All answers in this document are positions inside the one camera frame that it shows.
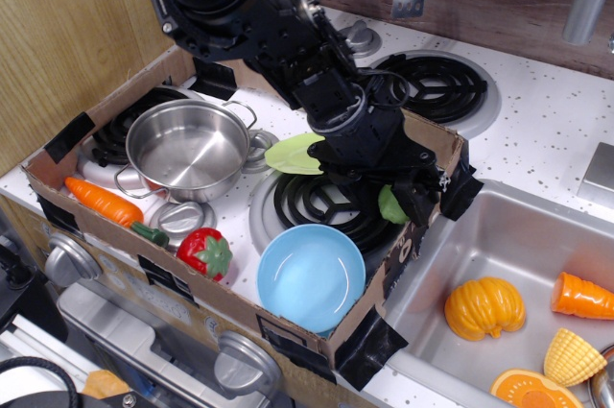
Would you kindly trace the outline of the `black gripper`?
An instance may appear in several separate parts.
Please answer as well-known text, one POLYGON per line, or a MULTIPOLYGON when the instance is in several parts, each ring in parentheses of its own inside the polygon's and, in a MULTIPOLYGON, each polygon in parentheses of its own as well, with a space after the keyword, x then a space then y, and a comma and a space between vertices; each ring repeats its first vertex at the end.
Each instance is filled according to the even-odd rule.
POLYGON ((379 211, 379 194, 392 194, 417 227, 424 227, 450 183, 435 153, 405 133, 401 110, 408 87, 397 76, 314 76, 306 82, 310 128, 322 139, 310 157, 360 211, 379 211))

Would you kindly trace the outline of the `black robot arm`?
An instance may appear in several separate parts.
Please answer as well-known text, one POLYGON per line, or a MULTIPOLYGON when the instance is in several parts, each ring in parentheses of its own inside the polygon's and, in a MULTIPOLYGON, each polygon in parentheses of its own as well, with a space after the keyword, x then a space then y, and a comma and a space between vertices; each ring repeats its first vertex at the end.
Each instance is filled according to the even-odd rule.
POLYGON ((308 150, 363 212, 389 186, 416 225, 445 189, 436 156, 405 133, 398 75, 361 69, 316 0, 152 0, 164 33, 195 58, 242 60, 320 140, 308 150))

